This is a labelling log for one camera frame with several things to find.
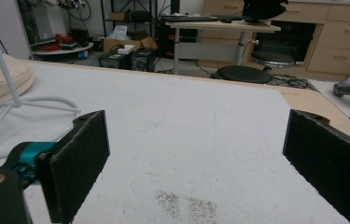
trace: stool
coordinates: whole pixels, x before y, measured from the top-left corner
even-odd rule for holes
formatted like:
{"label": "stool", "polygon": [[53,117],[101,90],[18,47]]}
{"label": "stool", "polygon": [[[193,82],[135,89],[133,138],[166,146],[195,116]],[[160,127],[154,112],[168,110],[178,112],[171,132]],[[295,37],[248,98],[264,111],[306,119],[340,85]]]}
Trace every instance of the stool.
{"label": "stool", "polygon": [[272,68],[285,68],[294,65],[294,59],[286,54],[270,52],[270,51],[255,51],[251,55],[253,62],[264,65],[262,71],[271,73]]}
{"label": "stool", "polygon": [[266,72],[241,65],[230,65],[219,68],[216,72],[216,77],[224,80],[258,84],[269,84],[273,80],[273,77]]}

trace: cardboard box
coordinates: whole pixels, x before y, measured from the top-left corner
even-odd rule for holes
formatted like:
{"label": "cardboard box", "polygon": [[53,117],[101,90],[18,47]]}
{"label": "cardboard box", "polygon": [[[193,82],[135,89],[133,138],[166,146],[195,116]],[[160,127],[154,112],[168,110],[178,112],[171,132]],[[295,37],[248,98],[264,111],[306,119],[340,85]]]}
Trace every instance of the cardboard box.
{"label": "cardboard box", "polygon": [[131,16],[126,12],[110,12],[108,19],[111,21],[130,21]]}
{"label": "cardboard box", "polygon": [[117,40],[105,38],[103,52],[110,52],[112,49],[114,49],[116,45],[134,45],[134,50],[137,50],[139,48],[158,48],[158,45],[157,43],[155,43],[154,38],[149,36],[149,34],[146,31],[128,32],[127,35],[130,36],[132,40]]}

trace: desk leg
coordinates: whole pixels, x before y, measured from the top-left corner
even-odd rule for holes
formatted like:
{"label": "desk leg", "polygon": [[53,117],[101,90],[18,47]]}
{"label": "desk leg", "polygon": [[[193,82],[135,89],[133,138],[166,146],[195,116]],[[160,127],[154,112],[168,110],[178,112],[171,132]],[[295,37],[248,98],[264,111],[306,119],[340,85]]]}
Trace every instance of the desk leg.
{"label": "desk leg", "polygon": [[241,65],[242,54],[245,50],[245,32],[241,32],[239,37],[238,46],[236,47],[235,64]]}
{"label": "desk leg", "polygon": [[175,64],[174,64],[174,74],[177,75],[178,70],[178,54],[180,51],[180,28],[175,28]]}

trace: wooden desk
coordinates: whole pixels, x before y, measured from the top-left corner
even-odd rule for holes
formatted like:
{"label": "wooden desk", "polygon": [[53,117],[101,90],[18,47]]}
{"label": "wooden desk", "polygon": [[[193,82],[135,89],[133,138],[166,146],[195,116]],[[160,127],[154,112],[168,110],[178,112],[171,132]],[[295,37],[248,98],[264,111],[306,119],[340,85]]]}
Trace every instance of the wooden desk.
{"label": "wooden desk", "polygon": [[[36,79],[22,97],[60,96],[83,114],[106,112],[111,155],[74,223],[348,223],[282,155],[291,107],[350,133],[350,120],[318,93],[28,64]],[[11,113],[0,150],[44,140],[72,118],[28,107]],[[49,223],[40,187],[24,193],[34,222]]]}
{"label": "wooden desk", "polygon": [[[247,23],[244,21],[233,21],[232,23],[220,21],[166,22],[166,25],[175,28],[175,74],[177,74],[179,59],[235,59],[235,64],[239,65],[241,64],[242,53],[245,48],[245,32],[273,33],[275,31],[280,31],[280,27],[262,23]],[[241,31],[241,35],[236,48],[234,48],[233,45],[181,43],[180,29]]]}

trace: wooden cabinet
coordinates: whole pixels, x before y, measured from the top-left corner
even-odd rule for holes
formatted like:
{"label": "wooden cabinet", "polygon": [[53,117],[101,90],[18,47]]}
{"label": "wooden cabinet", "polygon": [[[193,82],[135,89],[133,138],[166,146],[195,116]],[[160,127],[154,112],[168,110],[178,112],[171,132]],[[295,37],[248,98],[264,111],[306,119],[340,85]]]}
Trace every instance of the wooden cabinet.
{"label": "wooden cabinet", "polygon": [[[243,1],[239,0],[205,0],[204,14],[242,14]],[[277,74],[295,77],[308,77],[328,80],[343,80],[350,74],[350,5],[335,3],[305,3],[292,2],[286,5],[287,11],[273,21],[294,21],[316,24],[313,40],[310,43],[305,61],[302,65],[291,68],[274,69]],[[218,43],[236,40],[239,33],[224,33],[220,31],[203,32],[202,42]],[[252,63],[249,54],[252,45],[245,49],[242,64],[260,68]],[[200,61],[200,66],[219,68],[233,62]]]}

